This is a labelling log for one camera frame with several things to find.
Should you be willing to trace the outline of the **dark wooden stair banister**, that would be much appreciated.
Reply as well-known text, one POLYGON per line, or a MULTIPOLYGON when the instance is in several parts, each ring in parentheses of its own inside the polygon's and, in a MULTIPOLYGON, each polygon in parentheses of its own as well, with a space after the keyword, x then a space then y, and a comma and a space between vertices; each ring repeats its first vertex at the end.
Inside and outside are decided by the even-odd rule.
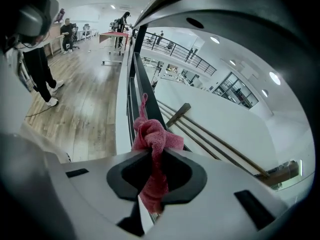
POLYGON ((191 109, 189 103, 183 104, 178 110, 174 110, 161 101, 158 101, 158 106, 161 114, 167 118, 168 130, 179 130, 185 135, 186 140, 196 145, 203 154, 215 160, 233 164, 273 190, 280 189, 284 186, 284 182, 291 179, 296 180, 300 176, 300 163, 294 160, 269 170, 263 169, 236 148, 187 117, 187 112, 191 109))

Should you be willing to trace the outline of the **long black metal balustrade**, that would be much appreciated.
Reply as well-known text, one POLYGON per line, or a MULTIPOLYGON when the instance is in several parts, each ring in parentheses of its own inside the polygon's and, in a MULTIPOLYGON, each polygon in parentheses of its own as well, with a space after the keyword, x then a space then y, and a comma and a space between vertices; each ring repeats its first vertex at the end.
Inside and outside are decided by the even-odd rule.
POLYGON ((187 49, 184 46, 167 38, 161 37, 155 33, 145 33, 142 47, 187 63, 192 67, 199 69, 201 72, 209 75, 210 77, 217 71, 214 66, 196 55, 193 48, 187 49))

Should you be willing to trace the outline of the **black-framed glass room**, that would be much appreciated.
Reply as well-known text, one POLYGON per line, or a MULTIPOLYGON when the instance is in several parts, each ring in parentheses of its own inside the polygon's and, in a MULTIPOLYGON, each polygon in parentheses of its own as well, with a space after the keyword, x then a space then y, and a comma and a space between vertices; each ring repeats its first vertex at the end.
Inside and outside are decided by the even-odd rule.
POLYGON ((233 73, 230 73, 212 93, 247 110, 259 102, 252 91, 233 73))

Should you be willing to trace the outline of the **dark wooden handrail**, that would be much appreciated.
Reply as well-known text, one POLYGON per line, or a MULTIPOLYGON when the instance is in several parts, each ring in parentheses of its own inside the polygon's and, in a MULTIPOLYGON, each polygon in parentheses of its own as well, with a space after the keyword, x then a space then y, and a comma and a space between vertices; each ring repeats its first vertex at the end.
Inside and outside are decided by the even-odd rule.
MULTIPOLYGON (((148 95, 144 115, 158 120, 167 131, 151 84, 143 67, 140 49, 150 25, 173 24, 206 32, 216 31, 232 41, 253 49, 256 54, 284 72, 297 99, 301 102, 316 136, 318 123, 310 99, 304 99, 302 90, 307 78, 298 73, 299 66, 316 80, 319 78, 319 49, 310 39, 311 33, 304 17, 293 0, 151 0, 139 16, 134 32, 132 61, 128 85, 139 85, 141 102, 148 95)), ((188 158, 178 158, 166 147, 162 152, 162 171, 166 175, 168 193, 161 199, 166 205, 181 205, 192 201, 207 183, 206 171, 188 158)), ((257 200, 247 201, 237 196, 241 204, 264 208, 257 200)))

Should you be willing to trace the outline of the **red-topped desk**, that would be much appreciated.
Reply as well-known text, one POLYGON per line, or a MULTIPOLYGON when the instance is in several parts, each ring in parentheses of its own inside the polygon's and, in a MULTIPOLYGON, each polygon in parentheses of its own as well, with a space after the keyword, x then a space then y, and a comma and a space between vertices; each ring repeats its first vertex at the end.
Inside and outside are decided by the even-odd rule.
POLYGON ((128 33, 109 31, 99 35, 99 45, 106 49, 106 58, 101 60, 103 66, 109 66, 113 63, 121 64, 125 55, 127 42, 129 40, 128 33))

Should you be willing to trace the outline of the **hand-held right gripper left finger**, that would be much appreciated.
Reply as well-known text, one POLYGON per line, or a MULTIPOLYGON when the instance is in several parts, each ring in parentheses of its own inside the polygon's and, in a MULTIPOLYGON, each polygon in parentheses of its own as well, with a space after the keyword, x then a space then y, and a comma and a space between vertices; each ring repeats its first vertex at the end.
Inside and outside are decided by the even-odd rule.
POLYGON ((62 169, 77 240, 149 240, 138 201, 150 176, 148 151, 65 163, 62 169))

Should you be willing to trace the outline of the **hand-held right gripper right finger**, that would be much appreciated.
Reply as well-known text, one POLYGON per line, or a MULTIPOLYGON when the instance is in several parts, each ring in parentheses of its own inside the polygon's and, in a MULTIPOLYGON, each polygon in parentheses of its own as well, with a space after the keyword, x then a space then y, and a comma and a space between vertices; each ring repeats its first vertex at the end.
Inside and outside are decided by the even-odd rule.
POLYGON ((266 240, 289 208, 272 189, 231 163, 173 148, 168 152, 200 165, 207 181, 190 202, 164 207, 149 240, 266 240), (268 211, 271 220, 264 228, 257 228, 237 196, 257 200, 268 211))

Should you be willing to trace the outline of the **pink cloth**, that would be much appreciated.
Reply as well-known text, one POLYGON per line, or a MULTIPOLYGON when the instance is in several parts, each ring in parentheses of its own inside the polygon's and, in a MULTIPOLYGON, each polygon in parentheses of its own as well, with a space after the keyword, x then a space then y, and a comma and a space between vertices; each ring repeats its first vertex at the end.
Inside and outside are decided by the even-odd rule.
POLYGON ((161 214, 164 210, 161 206, 161 200, 169 192, 167 177, 162 169, 162 153, 164 148, 182 150, 184 138, 165 130, 158 120, 146 118, 144 109, 147 100, 148 95, 144 93, 139 109, 139 117, 133 123, 136 136, 131 149, 133 151, 151 150, 151 175, 139 197, 148 212, 161 214))

